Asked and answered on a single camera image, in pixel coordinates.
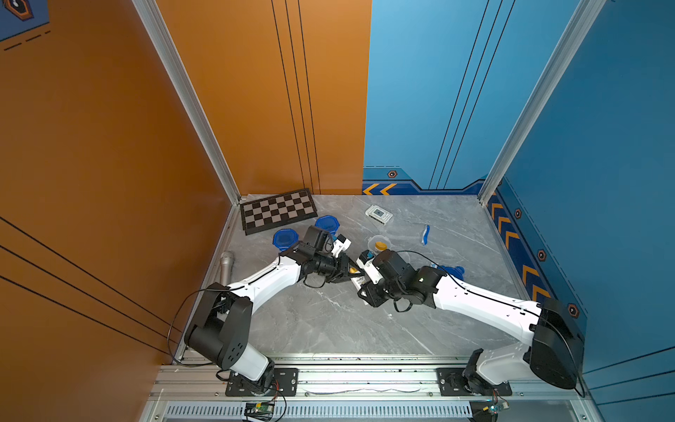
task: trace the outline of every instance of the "black line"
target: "black line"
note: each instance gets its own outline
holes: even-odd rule
[[[504,0],[499,2],[499,7],[497,8],[497,13],[495,14],[495,19],[492,21],[492,27],[490,32],[487,34],[487,41],[485,41],[485,47],[483,47],[483,54],[481,54],[481,59],[478,60],[478,66],[476,67],[476,73],[473,75],[473,81],[471,82],[471,87],[468,90],[468,95],[466,96],[466,102],[464,103],[464,108],[462,109],[462,114],[460,114],[459,122],[457,122],[457,128],[455,129],[455,134],[452,136],[452,142],[450,143],[450,148],[448,149],[448,155],[445,156],[445,161],[443,162],[443,168],[441,169],[441,174],[438,176],[438,183],[436,183],[436,189],[441,186],[441,178],[443,177],[443,172],[446,170],[446,164],[448,164],[448,158],[450,158],[450,153],[452,152],[452,145],[455,143],[455,137],[457,137],[457,131],[460,129],[460,124],[462,124],[462,117],[464,117],[464,112],[466,111],[466,106],[468,105],[468,100],[471,98],[471,91],[473,91],[473,84],[476,83],[476,78],[478,77],[478,72],[481,69],[481,64],[483,62],[483,57],[485,56],[485,51],[487,50],[487,45],[490,43],[490,38],[492,37],[492,30],[495,28],[497,23],[497,18],[500,15],[500,10],[502,9],[502,3]]]
[[[79,269],[80,271],[82,271],[82,272],[85,273],[86,275],[90,276],[90,277],[93,278],[94,280],[98,281],[98,282],[101,283],[102,285],[106,286],[106,287],[109,288],[110,290],[114,291],[114,292],[117,293],[118,295],[122,296],[122,297],[125,298],[126,300],[130,301],[131,303],[133,303],[133,304],[136,305],[137,307],[141,308],[143,311],[146,311],[147,313],[149,313],[149,314],[152,315],[153,317],[157,318],[159,321],[162,321],[162,322],[165,323],[166,325],[169,325],[169,323],[168,323],[167,321],[164,321],[164,319],[160,318],[159,316],[157,316],[156,314],[154,314],[154,313],[151,312],[150,310],[148,310],[148,309],[142,307],[142,306],[141,306],[140,304],[138,304],[136,301],[132,300],[131,298],[129,298],[128,296],[126,296],[125,294],[123,294],[122,292],[120,292],[119,290],[115,289],[113,286],[110,286],[109,284],[105,283],[103,280],[101,280],[101,279],[98,278],[97,276],[91,274],[89,271],[85,270],[85,269],[82,268],[81,266],[75,264],[73,261],[70,261],[68,258],[64,257],[63,255],[61,255],[60,253],[58,253],[56,250],[53,250],[52,248],[50,248],[50,247],[47,246],[46,244],[42,243],[40,240],[37,240],[36,238],[34,238],[33,236],[31,236],[30,234],[26,233],[24,230],[21,230],[19,227],[15,226],[14,224],[12,224],[12,223],[10,223],[9,221],[7,221],[5,218],[0,217],[0,220],[2,220],[2,221],[4,221],[5,223],[9,224],[10,226],[12,226],[13,228],[15,228],[15,229],[18,230],[19,232],[21,232],[23,235],[29,237],[29,238],[32,239],[33,241],[39,243],[42,247],[44,247],[45,249],[47,249],[49,252],[51,252],[51,253],[57,255],[59,258],[63,259],[65,262],[69,263],[70,265],[72,265],[72,266],[74,266],[75,268]]]
[[[625,361],[621,361],[621,362],[617,362],[617,363],[612,363],[611,365],[606,365],[606,366],[603,366],[603,367],[600,367],[600,368],[592,369],[592,370],[590,370],[590,371],[588,371],[588,372],[584,372],[584,375],[586,375],[586,374],[588,374],[588,373],[591,373],[591,372],[599,371],[600,369],[605,369],[605,368],[613,367],[613,366],[616,366],[616,365],[621,365],[622,363],[634,361],[634,360],[636,360],[636,359],[642,359],[642,358],[644,358],[644,357],[648,357],[648,356],[651,356],[651,355],[653,355],[653,354],[657,354],[657,353],[661,353],[661,352],[667,352],[667,351],[672,350],[672,349],[675,349],[675,346],[667,347],[667,348],[661,349],[661,350],[657,350],[657,351],[652,352],[652,353],[643,354],[642,356],[637,356],[637,357],[634,357],[634,358],[626,359]]]
[[[455,114],[455,108],[457,107],[457,102],[460,99],[460,93],[462,92],[462,86],[464,85],[464,79],[466,78],[466,72],[468,71],[468,65],[471,63],[471,56],[473,56],[473,50],[476,48],[476,41],[478,41],[478,34],[481,33],[481,27],[483,26],[483,20],[485,19],[485,12],[487,12],[487,6],[490,4],[490,0],[487,0],[485,4],[485,9],[483,10],[483,17],[481,18],[481,23],[478,25],[478,30],[476,31],[476,38],[473,40],[473,46],[471,47],[471,53],[468,55],[468,60],[466,61],[466,67],[464,68],[464,75],[462,76],[462,83],[460,83],[460,88],[457,90],[457,98],[455,98],[455,105],[452,106],[452,113],[450,114],[450,119],[448,120],[448,126],[445,128],[445,135],[443,136],[443,142],[441,142],[441,149],[438,150],[438,157],[436,158],[436,165],[433,166],[433,173],[431,174],[431,180],[429,180],[429,189],[431,189],[431,183],[433,182],[433,176],[436,174],[436,167],[438,166],[438,161],[441,159],[441,153],[443,152],[443,145],[446,144],[446,138],[448,137],[448,130],[450,129],[450,122],[452,122],[452,116]]]
[[[286,5],[286,21],[288,22],[288,36],[291,39],[291,54],[293,55],[293,69],[296,73],[296,88],[298,89],[298,103],[300,104],[300,121],[302,122],[302,134],[304,136],[304,152],[307,154],[307,169],[309,170],[309,184],[314,193],[314,178],[312,177],[312,165],[309,162],[309,147],[307,146],[307,131],[304,129],[304,114],[302,113],[302,98],[300,98],[300,83],[298,81],[298,66],[295,62],[295,48],[293,48],[293,34],[291,33],[291,19],[288,16],[288,2],[283,0]]]
[[[457,155],[460,153],[460,148],[462,148],[462,142],[464,142],[464,137],[466,136],[466,130],[468,129],[468,125],[471,123],[471,118],[473,117],[473,112],[476,110],[476,105],[478,104],[478,99],[481,98],[481,92],[483,92],[483,86],[485,85],[485,81],[487,80],[487,74],[490,73],[490,68],[492,67],[492,61],[495,59],[495,55],[497,54],[497,49],[500,47],[500,43],[502,41],[502,36],[504,35],[504,30],[506,29],[506,25],[508,24],[508,18],[511,17],[511,12],[513,11],[513,7],[514,7],[515,4],[516,4],[516,0],[513,0],[513,3],[511,3],[511,9],[509,9],[508,15],[506,16],[506,22],[504,22],[504,27],[502,28],[502,33],[499,34],[499,39],[497,40],[497,46],[495,47],[495,51],[493,51],[493,53],[492,53],[492,58],[490,59],[490,64],[487,66],[487,71],[485,71],[485,77],[483,78],[483,83],[481,83],[481,89],[478,91],[478,95],[476,96],[476,102],[473,103],[473,108],[471,109],[471,114],[469,115],[466,126],[464,127],[464,133],[462,134],[462,139],[460,139],[460,144],[457,146],[457,151],[455,151],[455,157],[452,159],[452,165],[450,166],[450,170],[448,171],[448,176],[445,178],[445,183],[443,183],[444,188],[448,184],[448,179],[450,179],[450,173],[452,173],[452,168],[455,166],[455,161],[457,160]]]
[[[77,290],[78,292],[80,292],[80,293],[82,293],[82,294],[85,294],[85,295],[89,296],[90,298],[94,299],[94,300],[97,301],[98,303],[101,303],[102,305],[105,305],[106,307],[109,307],[110,309],[112,309],[113,311],[119,313],[120,315],[124,315],[124,316],[127,317],[128,319],[131,319],[133,322],[139,323],[140,325],[144,326],[145,328],[149,329],[150,331],[159,334],[162,338],[166,337],[164,334],[158,332],[157,330],[155,330],[155,329],[153,329],[153,328],[151,328],[151,327],[149,327],[149,326],[143,324],[142,322],[140,322],[139,320],[137,320],[137,319],[135,319],[135,318],[133,318],[133,317],[130,317],[129,315],[127,315],[127,314],[125,314],[124,312],[122,312],[122,311],[116,309],[115,307],[112,307],[111,305],[108,305],[107,303],[103,302],[101,299],[98,299],[98,298],[94,297],[93,295],[91,295],[91,294],[85,292],[85,291],[82,290],[81,288],[79,288],[79,287],[77,287],[77,286],[75,286],[75,285],[73,285],[73,284],[71,284],[71,283],[65,281],[64,279],[60,278],[59,276],[57,276],[57,275],[55,275],[55,274],[53,274],[53,273],[47,271],[46,269],[42,268],[40,265],[37,265],[36,263],[33,263],[32,261],[29,261],[28,259],[26,259],[26,258],[22,257],[21,255],[17,254],[16,252],[13,252],[12,250],[9,250],[8,248],[5,248],[5,247],[2,246],[1,244],[0,244],[0,248],[3,249],[3,250],[5,250],[6,252],[11,253],[12,255],[14,255],[15,257],[17,257],[18,259],[21,259],[23,262],[26,262],[26,263],[31,264],[33,267],[39,269],[39,270],[42,271],[43,273],[49,274],[50,276],[54,277],[56,280],[59,280],[61,283],[64,283],[64,284],[66,284],[66,285],[72,287],[73,289]]]
[[[623,384],[623,383],[626,383],[626,382],[639,381],[640,379],[652,378],[652,377],[658,377],[659,375],[667,375],[667,374],[673,373],[673,372],[675,372],[675,369],[673,369],[673,370],[671,370],[671,371],[666,371],[666,372],[654,373],[654,374],[652,374],[652,375],[645,375],[644,377],[637,377],[637,378],[633,378],[633,379],[627,379],[626,381],[613,382],[613,383],[611,383],[611,384],[605,384],[604,386],[599,386],[599,387],[589,388],[589,390],[597,390],[598,388],[605,388],[605,387],[616,386],[616,385],[618,385],[618,384]]]
[[[314,160],[317,164],[317,181],[319,194],[321,194],[321,177],[319,175],[319,158],[317,157],[317,135],[314,133],[314,113],[312,112],[312,95],[309,92],[309,72],[307,71],[307,52],[304,50],[304,31],[302,30],[302,13],[300,12],[300,0],[298,0],[298,15],[300,16],[300,35],[302,36],[302,55],[304,56],[304,74],[307,77],[307,97],[309,98],[309,116],[312,119],[312,139],[314,140]]]
[[[69,307],[69,306],[64,305],[63,303],[57,302],[56,300],[54,300],[54,299],[52,299],[52,298],[49,298],[49,297],[45,296],[44,294],[40,294],[40,293],[36,292],[35,290],[31,290],[31,289],[29,289],[29,288],[27,288],[27,287],[25,287],[25,286],[23,286],[23,285],[21,285],[21,284],[15,282],[15,281],[12,281],[12,280],[10,280],[9,278],[5,277],[4,275],[0,275],[0,278],[3,279],[3,280],[5,280],[6,282],[9,282],[9,283],[13,284],[14,286],[20,287],[20,288],[22,288],[22,289],[24,289],[24,290],[27,290],[27,291],[29,291],[29,292],[31,292],[31,293],[37,295],[37,296],[40,296],[40,297],[43,298],[43,299],[47,299],[48,301],[50,301],[50,302],[52,302],[52,303],[55,303],[56,305],[59,305],[60,307],[66,308],[66,309],[69,310],[69,311],[73,311],[73,312],[75,312],[75,313],[78,314],[78,315],[81,315],[81,316],[83,316],[83,317],[85,317],[85,318],[87,318],[87,319],[89,319],[89,320],[91,320],[91,321],[94,321],[95,323],[101,324],[102,326],[104,326],[104,327],[106,327],[106,328],[112,329],[113,331],[115,331],[115,332],[117,332],[117,333],[120,333],[120,334],[123,335],[123,336],[129,337],[130,339],[135,340],[135,341],[137,341],[137,342],[139,342],[139,343],[141,343],[141,344],[145,344],[146,346],[151,347],[151,348],[155,349],[155,350],[158,351],[158,352],[162,352],[163,354],[168,354],[168,353],[166,353],[164,350],[160,350],[160,349],[154,347],[154,346],[151,345],[151,344],[148,344],[148,343],[146,343],[146,342],[144,342],[144,341],[142,341],[142,340],[139,340],[138,338],[136,338],[136,337],[134,337],[134,336],[130,336],[130,335],[127,334],[127,333],[121,332],[121,331],[119,331],[117,328],[112,328],[110,325],[107,325],[106,323],[100,322],[98,319],[94,319],[94,318],[92,318],[92,317],[90,317],[90,316],[88,316],[88,315],[85,315],[84,313],[81,313],[81,312],[76,311],[75,309],[73,309],[73,308],[71,308],[71,307]]]
[[[15,44],[15,45],[10,45],[10,46],[9,46],[9,47],[7,47],[7,48],[6,48],[6,49],[5,49],[4,51],[7,51],[7,50],[10,50],[10,49],[13,49],[14,47],[19,47],[20,45],[21,45],[21,43],[18,43],[18,44]]]
[[[670,393],[654,394],[653,396],[636,397],[636,398],[627,398],[627,399],[624,399],[624,400],[616,400],[616,401],[613,401],[613,402],[598,403],[597,406],[602,406],[603,404],[614,404],[614,403],[632,402],[633,400],[642,400],[642,399],[644,399],[644,398],[655,398],[655,397],[663,397],[663,396],[672,396],[673,394],[675,394],[675,391],[670,392]]]
[[[286,79],[286,67],[284,66],[284,53],[281,51],[281,38],[279,37],[279,25],[277,25],[277,14],[274,12],[274,0],[269,0],[272,4],[272,16],[274,16],[274,26],[277,28],[277,41],[279,42],[279,55],[281,56],[281,68],[283,69],[283,80],[286,82],[286,94],[288,95],[288,108],[291,111],[291,123],[293,123],[293,135],[296,139],[296,149],[298,150],[298,164],[300,164],[300,175],[302,176],[302,187],[307,186],[304,183],[304,172],[302,171],[302,160],[300,159],[300,145],[298,145],[298,134],[295,130],[295,119],[293,118],[293,107],[291,106],[291,93],[288,90],[288,79]]]
[[[47,25],[48,23],[49,23],[49,22],[45,22],[45,23],[42,24],[42,25],[34,26],[34,27],[31,28],[31,29],[27,29],[27,30],[25,30],[25,31],[17,32],[16,34],[10,35],[10,36],[5,37],[5,38],[2,38],[2,39],[0,40],[0,43],[3,42],[4,40],[8,40],[8,39],[10,39],[10,38],[12,38],[12,37],[15,37],[15,36],[17,36],[17,35],[25,34],[25,33],[28,32],[28,31],[32,31],[32,30],[34,30],[34,29],[40,28],[41,26]]]

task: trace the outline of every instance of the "orange wall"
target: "orange wall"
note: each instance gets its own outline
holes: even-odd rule
[[[158,4],[242,194],[360,193],[370,0]]]
[[[50,24],[0,43],[5,73],[20,76],[0,84],[0,216],[171,320],[201,283],[230,204],[131,2],[50,6]],[[166,332],[2,221],[0,244]],[[0,275],[165,348],[4,250]],[[135,421],[168,362],[5,280],[0,326],[5,421]]]

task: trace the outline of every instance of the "blue wall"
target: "blue wall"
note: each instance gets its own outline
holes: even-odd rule
[[[608,421],[675,404],[674,14],[608,1],[506,174],[585,309]]]
[[[374,0],[365,167],[399,167],[424,189],[485,177],[577,4]]]
[[[0,2],[0,41],[11,38],[15,35],[37,28],[49,22],[49,12],[47,11],[47,0],[30,0],[30,10],[33,17],[28,20],[21,20],[7,10]]]

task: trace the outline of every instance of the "toothbrush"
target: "toothbrush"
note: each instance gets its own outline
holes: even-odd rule
[[[424,231],[422,232],[422,244],[424,246],[426,246],[429,241],[429,228],[429,224],[427,224]]]

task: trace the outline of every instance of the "black mounting plate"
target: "black mounting plate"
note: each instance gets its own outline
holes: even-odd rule
[[[463,371],[464,368],[436,368],[441,396],[473,396],[464,388],[466,381],[462,376]]]
[[[462,376],[462,368],[436,368],[436,380],[441,389],[441,396],[473,396],[466,391],[464,385],[466,380]],[[511,385],[508,382],[501,383],[495,387],[500,396],[512,396]]]
[[[257,396],[246,387],[241,375],[232,375],[233,373],[230,373],[227,381],[225,395],[228,397],[274,397],[277,393],[274,388],[270,388],[266,394]],[[295,396],[298,387],[298,368],[274,368],[274,381],[279,382],[279,391],[285,397]]]

